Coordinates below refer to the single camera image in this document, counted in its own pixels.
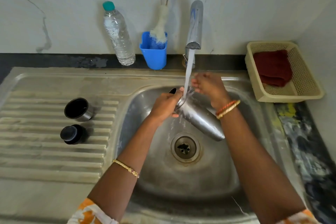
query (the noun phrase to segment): blue plastic container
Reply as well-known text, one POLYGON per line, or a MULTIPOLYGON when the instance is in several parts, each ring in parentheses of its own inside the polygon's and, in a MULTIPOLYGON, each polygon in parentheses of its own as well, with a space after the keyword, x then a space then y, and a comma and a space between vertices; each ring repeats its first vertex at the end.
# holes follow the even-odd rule
POLYGON ((151 49, 152 41, 149 31, 143 32, 140 49, 148 67, 153 70, 160 70, 165 67, 167 62, 167 42, 164 44, 163 49, 151 49))

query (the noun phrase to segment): gold bracelet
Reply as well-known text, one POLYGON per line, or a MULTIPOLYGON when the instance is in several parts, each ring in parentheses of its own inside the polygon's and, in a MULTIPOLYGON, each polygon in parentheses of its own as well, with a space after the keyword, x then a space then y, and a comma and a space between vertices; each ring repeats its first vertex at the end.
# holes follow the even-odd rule
POLYGON ((224 112, 220 113, 217 116, 217 119, 220 119, 221 117, 223 117, 225 114, 227 114, 228 112, 232 111, 237 105, 239 105, 240 100, 237 100, 236 103, 234 103, 232 106, 230 106, 229 108, 227 108, 224 112))
POLYGON ((116 159, 114 159, 114 160, 112 161, 112 164, 113 164, 113 163, 117 163, 117 164, 121 165, 123 168, 127 169, 128 172, 130 172, 130 173, 131 173, 132 175, 134 175, 136 178, 139 178, 139 174, 138 174, 136 171, 134 171, 132 168, 126 166, 124 163, 122 163, 122 162, 120 162, 120 161, 118 161, 118 160, 116 160, 116 159))

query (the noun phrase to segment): person's left hand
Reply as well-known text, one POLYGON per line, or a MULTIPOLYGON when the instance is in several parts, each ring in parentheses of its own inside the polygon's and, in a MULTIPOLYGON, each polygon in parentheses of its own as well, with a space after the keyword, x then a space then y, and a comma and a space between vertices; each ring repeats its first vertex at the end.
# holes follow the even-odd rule
POLYGON ((148 117, 156 119, 159 124, 162 124, 162 122, 170 116, 178 117, 179 115, 173 112, 182 95, 183 87, 181 87, 180 90, 177 90, 175 94, 162 93, 161 96, 156 99, 148 117))

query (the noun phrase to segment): drain ring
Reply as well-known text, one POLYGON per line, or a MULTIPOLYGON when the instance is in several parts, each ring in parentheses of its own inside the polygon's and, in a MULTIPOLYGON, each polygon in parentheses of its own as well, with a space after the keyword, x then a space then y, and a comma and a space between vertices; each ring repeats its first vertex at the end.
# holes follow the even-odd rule
POLYGON ((178 133, 171 142, 171 152, 178 161, 190 163, 198 158, 200 154, 200 144, 191 133, 178 133), (188 146, 188 154, 184 154, 184 149, 178 147, 181 145, 188 146))

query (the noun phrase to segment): person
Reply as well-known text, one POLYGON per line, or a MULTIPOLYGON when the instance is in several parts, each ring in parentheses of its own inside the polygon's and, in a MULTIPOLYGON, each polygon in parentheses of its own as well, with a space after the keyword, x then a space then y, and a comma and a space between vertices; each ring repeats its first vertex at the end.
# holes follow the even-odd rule
MULTIPOLYGON (((232 103, 218 74, 198 73, 191 82, 196 92, 210 98, 216 111, 232 103)), ((118 223, 122 219, 154 133, 166 118, 178 117, 174 108, 182 95, 183 87, 175 94, 161 94, 118 156, 117 162, 107 169, 70 218, 69 224, 118 223)), ((318 223, 290 181, 253 135, 239 109, 233 108, 227 112, 220 122, 241 186, 259 222, 318 223)))

